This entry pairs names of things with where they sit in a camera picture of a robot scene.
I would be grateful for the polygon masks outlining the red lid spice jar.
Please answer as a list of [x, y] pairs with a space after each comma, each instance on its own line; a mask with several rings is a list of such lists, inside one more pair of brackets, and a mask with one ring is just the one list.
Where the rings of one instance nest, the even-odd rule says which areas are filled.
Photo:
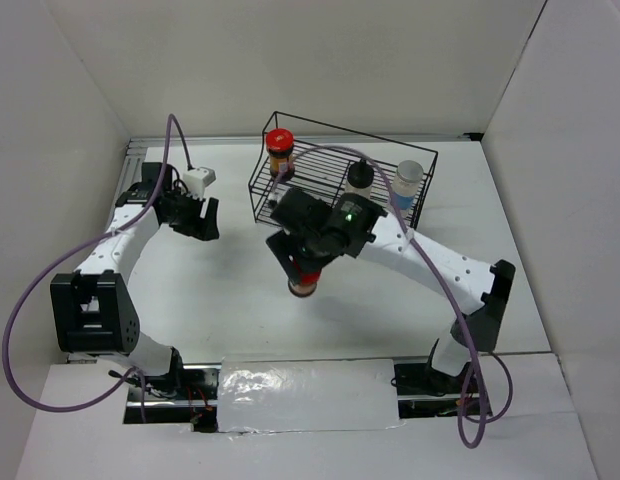
[[321, 276], [321, 271], [304, 272], [298, 267], [295, 267], [298, 274], [298, 280], [288, 280], [288, 289], [290, 293], [298, 298], [307, 298], [311, 296], [317, 289], [318, 282]]
[[265, 136], [269, 157], [269, 172], [273, 178], [288, 181], [294, 176], [294, 136], [284, 128], [275, 128]]

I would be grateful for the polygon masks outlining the black lid white bottle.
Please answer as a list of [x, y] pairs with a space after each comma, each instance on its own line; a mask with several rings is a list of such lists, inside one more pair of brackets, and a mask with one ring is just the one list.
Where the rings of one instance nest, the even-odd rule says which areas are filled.
[[369, 199], [374, 175], [374, 168], [365, 159], [352, 163], [347, 170], [344, 192], [354, 193]]

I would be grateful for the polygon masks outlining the silver lid white bottle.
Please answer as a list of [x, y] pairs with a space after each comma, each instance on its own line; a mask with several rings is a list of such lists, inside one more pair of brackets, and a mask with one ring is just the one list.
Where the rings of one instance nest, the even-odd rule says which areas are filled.
[[414, 160], [402, 161], [397, 166], [391, 186], [397, 206], [403, 215], [406, 215], [412, 208], [423, 176], [423, 167]]

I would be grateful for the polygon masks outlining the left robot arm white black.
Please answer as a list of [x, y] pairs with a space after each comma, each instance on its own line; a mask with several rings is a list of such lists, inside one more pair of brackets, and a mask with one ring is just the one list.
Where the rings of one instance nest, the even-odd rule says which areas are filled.
[[219, 202], [205, 195], [213, 170], [183, 174], [171, 165], [145, 163], [141, 178], [121, 193], [105, 239], [72, 273], [57, 274], [50, 293], [60, 349], [103, 357], [143, 374], [143, 385], [174, 399], [186, 390], [187, 374], [174, 347], [141, 330], [128, 282], [147, 243], [163, 225], [200, 241], [219, 238]]

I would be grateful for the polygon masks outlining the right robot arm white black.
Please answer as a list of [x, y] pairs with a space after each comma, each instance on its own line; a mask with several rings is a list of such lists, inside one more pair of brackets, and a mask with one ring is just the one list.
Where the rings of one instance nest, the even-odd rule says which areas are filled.
[[426, 379], [438, 392], [450, 391], [463, 373], [485, 380], [479, 356], [493, 353], [516, 269], [505, 260], [476, 261], [408, 228], [377, 203], [345, 193], [335, 205], [291, 188], [268, 200], [278, 231], [266, 244], [296, 297], [312, 295], [322, 270], [348, 256], [386, 267], [446, 298], [452, 325], [432, 348]]

